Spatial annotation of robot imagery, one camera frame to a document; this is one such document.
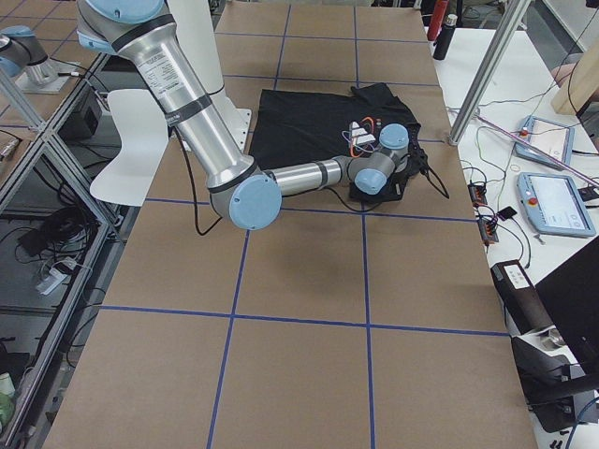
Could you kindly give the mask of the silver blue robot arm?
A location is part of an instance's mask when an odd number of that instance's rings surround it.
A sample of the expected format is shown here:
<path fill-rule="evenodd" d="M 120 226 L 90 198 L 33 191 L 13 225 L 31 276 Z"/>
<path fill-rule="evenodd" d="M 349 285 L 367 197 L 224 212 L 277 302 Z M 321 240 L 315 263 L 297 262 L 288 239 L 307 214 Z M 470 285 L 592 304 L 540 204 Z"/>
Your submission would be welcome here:
<path fill-rule="evenodd" d="M 416 137 L 391 123 L 368 157 L 335 156 L 292 167 L 261 170 L 203 87 L 177 37 L 165 1 L 79 1 L 80 44 L 133 63 L 161 108 L 167 125 L 188 144 L 207 175 L 213 210 L 235 226 L 262 229 L 278 216 L 285 196 L 329 188 L 342 181 L 375 196 L 391 181 L 427 168 Z"/>
<path fill-rule="evenodd" d="M 48 54 L 35 33 L 25 25 L 1 30 L 1 69 L 10 78 L 25 72 L 36 85 L 45 85 L 57 78 Z"/>

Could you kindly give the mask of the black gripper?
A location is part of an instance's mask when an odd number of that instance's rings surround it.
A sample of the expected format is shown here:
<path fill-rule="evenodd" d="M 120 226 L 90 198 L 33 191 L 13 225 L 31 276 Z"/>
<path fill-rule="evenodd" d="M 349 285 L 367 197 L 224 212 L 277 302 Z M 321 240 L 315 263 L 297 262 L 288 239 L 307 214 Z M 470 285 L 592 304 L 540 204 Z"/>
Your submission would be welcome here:
<path fill-rule="evenodd" d="M 428 155 L 420 146 L 417 138 L 411 138 L 408 145 L 408 155 L 405 167 L 398 169 L 396 175 L 399 179 L 409 179 L 416 174 L 427 176 L 429 172 Z"/>

